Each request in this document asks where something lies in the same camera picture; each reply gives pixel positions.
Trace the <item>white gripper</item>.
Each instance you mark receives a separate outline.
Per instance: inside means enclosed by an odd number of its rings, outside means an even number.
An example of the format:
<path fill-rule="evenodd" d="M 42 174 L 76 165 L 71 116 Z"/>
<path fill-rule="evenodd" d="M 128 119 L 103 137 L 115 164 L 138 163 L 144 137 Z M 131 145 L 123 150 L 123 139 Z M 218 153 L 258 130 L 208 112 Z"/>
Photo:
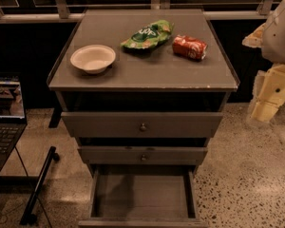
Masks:
<path fill-rule="evenodd" d="M 285 64 L 285 0 L 282 0 L 265 24 L 242 40 L 248 48 L 261 48 L 262 56 L 272 63 Z M 273 64 L 255 77 L 251 118 L 267 123 L 285 103 L 285 65 Z"/>

